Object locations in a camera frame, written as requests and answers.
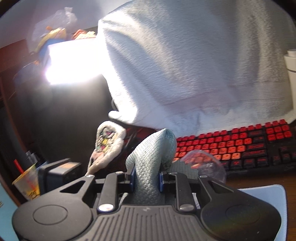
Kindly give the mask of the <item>light green waffle cloth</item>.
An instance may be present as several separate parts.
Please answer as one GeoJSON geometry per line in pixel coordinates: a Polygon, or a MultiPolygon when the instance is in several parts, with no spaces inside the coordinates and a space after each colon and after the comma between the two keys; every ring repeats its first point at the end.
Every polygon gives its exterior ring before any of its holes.
{"type": "Polygon", "coordinates": [[[134,191],[125,193],[120,204],[165,205],[174,202],[159,191],[160,166],[167,172],[185,174],[190,179],[198,178],[198,171],[184,162],[173,162],[177,148],[176,137],[165,128],[145,138],[127,157],[125,165],[135,165],[134,191]]]}

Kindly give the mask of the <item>black box device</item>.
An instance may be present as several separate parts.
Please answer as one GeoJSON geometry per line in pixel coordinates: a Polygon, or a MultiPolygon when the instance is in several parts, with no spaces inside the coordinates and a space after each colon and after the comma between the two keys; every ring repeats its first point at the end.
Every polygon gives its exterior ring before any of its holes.
{"type": "Polygon", "coordinates": [[[82,177],[82,166],[70,158],[55,161],[38,168],[40,194],[43,195],[82,177]]]}

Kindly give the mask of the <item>red keycap black keyboard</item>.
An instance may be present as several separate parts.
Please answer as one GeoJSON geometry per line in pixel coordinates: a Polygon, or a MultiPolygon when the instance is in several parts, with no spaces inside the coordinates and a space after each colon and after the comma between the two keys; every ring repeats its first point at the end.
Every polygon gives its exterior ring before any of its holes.
{"type": "Polygon", "coordinates": [[[295,126],[274,120],[177,138],[174,162],[190,151],[204,151],[222,163],[228,177],[295,170],[295,126]]]}

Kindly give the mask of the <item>clear plastic measuring cup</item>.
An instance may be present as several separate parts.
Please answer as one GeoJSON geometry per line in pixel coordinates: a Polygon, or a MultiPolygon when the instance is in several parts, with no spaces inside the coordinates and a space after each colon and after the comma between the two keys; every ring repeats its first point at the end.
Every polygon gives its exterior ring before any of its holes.
{"type": "Polygon", "coordinates": [[[208,176],[222,183],[226,182],[226,171],[222,163],[205,151],[190,151],[180,158],[180,161],[186,167],[189,167],[190,171],[196,172],[199,176],[208,176]]]}

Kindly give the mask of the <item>printed light blue mat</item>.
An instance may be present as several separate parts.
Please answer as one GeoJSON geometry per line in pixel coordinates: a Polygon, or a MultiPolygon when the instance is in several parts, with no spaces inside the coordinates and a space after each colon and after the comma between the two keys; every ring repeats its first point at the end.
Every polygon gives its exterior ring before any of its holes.
{"type": "Polygon", "coordinates": [[[279,209],[259,191],[239,190],[214,180],[192,186],[200,208],[191,211],[196,224],[189,225],[200,240],[275,240],[281,229],[279,209]]]}

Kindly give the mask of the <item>bright white box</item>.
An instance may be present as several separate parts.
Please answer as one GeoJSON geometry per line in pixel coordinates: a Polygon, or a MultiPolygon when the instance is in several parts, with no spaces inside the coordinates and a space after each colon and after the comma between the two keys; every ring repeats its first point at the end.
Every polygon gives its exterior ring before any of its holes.
{"type": "Polygon", "coordinates": [[[44,56],[44,76],[50,85],[77,85],[101,75],[101,49],[96,38],[51,44],[44,56]]]}

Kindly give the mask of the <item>clear plastic bag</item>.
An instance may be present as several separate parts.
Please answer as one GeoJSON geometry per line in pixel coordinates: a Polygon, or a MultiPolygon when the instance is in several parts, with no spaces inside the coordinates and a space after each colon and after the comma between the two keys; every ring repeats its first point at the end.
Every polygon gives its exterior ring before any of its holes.
{"type": "Polygon", "coordinates": [[[28,41],[31,50],[35,53],[39,52],[49,39],[65,40],[67,33],[70,33],[77,23],[77,17],[72,10],[71,7],[65,7],[36,23],[30,41],[28,41]]]}

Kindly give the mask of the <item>fluffy white patterned slipper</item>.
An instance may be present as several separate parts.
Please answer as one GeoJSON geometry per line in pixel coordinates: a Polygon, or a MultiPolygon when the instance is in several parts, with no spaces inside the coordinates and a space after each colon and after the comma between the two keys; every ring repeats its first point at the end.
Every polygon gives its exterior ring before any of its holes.
{"type": "Polygon", "coordinates": [[[114,160],[123,148],[126,129],[112,121],[104,121],[96,132],[94,150],[90,156],[86,175],[94,175],[114,160]]]}

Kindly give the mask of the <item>white cylindrical humidifier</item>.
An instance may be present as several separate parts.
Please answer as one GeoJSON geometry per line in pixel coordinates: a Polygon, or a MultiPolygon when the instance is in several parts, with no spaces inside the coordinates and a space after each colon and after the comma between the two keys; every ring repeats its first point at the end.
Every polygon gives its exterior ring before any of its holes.
{"type": "Polygon", "coordinates": [[[290,49],[284,55],[292,92],[293,108],[296,102],[296,49],[290,49]]]}

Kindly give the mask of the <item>yellow printed plastic cup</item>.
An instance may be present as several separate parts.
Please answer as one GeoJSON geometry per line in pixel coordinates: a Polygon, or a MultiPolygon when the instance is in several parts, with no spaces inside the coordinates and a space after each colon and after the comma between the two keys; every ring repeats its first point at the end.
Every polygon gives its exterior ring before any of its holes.
{"type": "Polygon", "coordinates": [[[19,192],[28,200],[33,200],[40,196],[40,188],[38,182],[38,172],[36,164],[33,164],[27,170],[23,170],[18,161],[14,160],[14,165],[20,172],[20,176],[16,178],[12,184],[19,192]]]}

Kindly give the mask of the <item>large white terry towel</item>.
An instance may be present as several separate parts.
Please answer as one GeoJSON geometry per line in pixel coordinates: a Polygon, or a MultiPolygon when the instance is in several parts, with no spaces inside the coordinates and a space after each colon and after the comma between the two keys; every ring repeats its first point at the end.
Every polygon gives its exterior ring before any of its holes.
{"type": "Polygon", "coordinates": [[[295,120],[295,23],[274,1],[130,1],[97,40],[112,119],[177,136],[295,120]]]}

